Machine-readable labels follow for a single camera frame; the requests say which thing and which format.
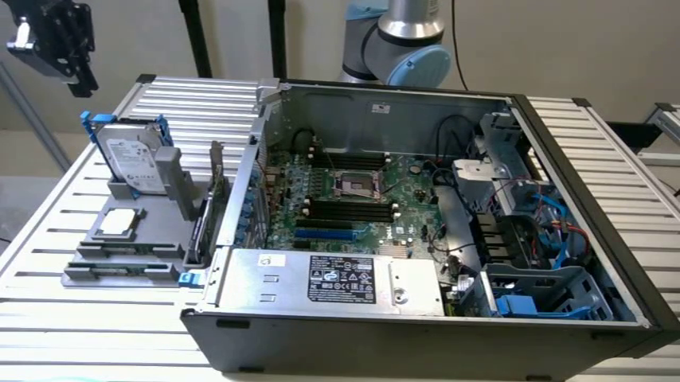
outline aluminum extrusion table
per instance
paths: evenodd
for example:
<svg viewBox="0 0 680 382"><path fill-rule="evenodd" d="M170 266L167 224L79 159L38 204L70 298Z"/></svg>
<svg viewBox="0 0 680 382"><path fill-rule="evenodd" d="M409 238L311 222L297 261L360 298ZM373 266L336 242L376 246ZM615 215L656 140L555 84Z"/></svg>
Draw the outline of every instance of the aluminum extrusion table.
<svg viewBox="0 0 680 382"><path fill-rule="evenodd" d="M170 121L182 166L210 176L210 142L226 143L233 177L255 115L258 82L155 78L136 84L119 116ZM571 99L531 98L621 237L674 311L680 314L680 216L658 184L592 108ZM110 172L90 145L0 257L0 380L80 376L98 380L239 380L209 366L179 321L175 302L199 291L79 289L62 271L107 200ZM249 376L249 380L307 380ZM617 358L573 382L671 382L680 379L680 344L640 360ZM349 380L318 378L309 380Z"/></svg>

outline power supply label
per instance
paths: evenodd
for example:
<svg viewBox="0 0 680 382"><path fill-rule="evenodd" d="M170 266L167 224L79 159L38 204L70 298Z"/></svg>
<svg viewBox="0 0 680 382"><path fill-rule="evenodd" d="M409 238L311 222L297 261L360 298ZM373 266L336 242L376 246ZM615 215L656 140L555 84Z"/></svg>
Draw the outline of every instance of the power supply label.
<svg viewBox="0 0 680 382"><path fill-rule="evenodd" d="M376 304L373 259L311 256L307 297L314 302Z"/></svg>

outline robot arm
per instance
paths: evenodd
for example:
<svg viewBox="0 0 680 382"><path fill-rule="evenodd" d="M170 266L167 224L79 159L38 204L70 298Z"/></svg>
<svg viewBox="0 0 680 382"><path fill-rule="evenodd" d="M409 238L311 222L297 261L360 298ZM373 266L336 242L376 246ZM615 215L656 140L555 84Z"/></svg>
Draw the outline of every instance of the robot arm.
<svg viewBox="0 0 680 382"><path fill-rule="evenodd" d="M438 0L352 3L341 81L436 88L449 74Z"/></svg>
<svg viewBox="0 0 680 382"><path fill-rule="evenodd" d="M72 0L3 0L12 11L18 34L8 51L43 75L68 84L76 97L99 88L90 67L95 51L91 8Z"/></svg>

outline blue plastic latch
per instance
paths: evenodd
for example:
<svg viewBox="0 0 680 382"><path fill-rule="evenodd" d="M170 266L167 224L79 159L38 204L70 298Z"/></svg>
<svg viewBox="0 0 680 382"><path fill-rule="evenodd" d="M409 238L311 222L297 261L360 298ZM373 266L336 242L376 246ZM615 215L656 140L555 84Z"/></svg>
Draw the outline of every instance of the blue plastic latch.
<svg viewBox="0 0 680 382"><path fill-rule="evenodd" d="M118 117L114 114L98 114L95 118L92 118L94 123L114 123L116 122Z"/></svg>
<svg viewBox="0 0 680 382"><path fill-rule="evenodd" d="M552 318L563 320L583 320L588 318L589 306L581 306L571 312L539 312L532 296L507 294L496 299L499 313L504 317L515 318Z"/></svg>
<svg viewBox="0 0 680 382"><path fill-rule="evenodd" d="M155 122L161 126L161 137L163 138L163 144L166 146L174 146L173 136L170 135L169 120L163 117L163 114L158 116Z"/></svg>
<svg viewBox="0 0 680 382"><path fill-rule="evenodd" d="M205 276L201 273L185 272L182 275L179 275L179 287L201 289L205 285L203 279Z"/></svg>
<svg viewBox="0 0 680 382"><path fill-rule="evenodd" d="M96 141L95 129L92 129L92 123L112 123L116 121L116 116L114 114L98 114L95 118L91 118L92 113L88 110L80 113L80 125L86 128L87 136L92 143L99 143Z"/></svg>
<svg viewBox="0 0 680 382"><path fill-rule="evenodd" d="M532 296L508 294L496 299L501 316L537 317L539 311Z"/></svg>

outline white wall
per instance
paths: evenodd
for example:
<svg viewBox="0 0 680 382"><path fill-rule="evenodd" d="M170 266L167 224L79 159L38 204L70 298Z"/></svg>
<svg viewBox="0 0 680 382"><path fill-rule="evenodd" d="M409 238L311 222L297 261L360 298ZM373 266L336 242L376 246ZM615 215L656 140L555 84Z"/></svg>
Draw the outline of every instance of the white wall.
<svg viewBox="0 0 680 382"><path fill-rule="evenodd" d="M27 96L55 131L80 131L84 109L118 105L142 72L195 76L177 0L86 0L92 7L102 90L75 99L59 81L8 57ZM334 80L348 0L289 0L289 75ZM441 0L449 18L450 1ZM458 0L460 58L474 90L585 97L608 119L640 120L659 101L680 102L678 0ZM267 0L201 0L215 76L271 75ZM0 41L14 33L0 4ZM444 44L450 46L450 34ZM454 72L444 88L461 88ZM0 128L26 128L8 115Z"/></svg>

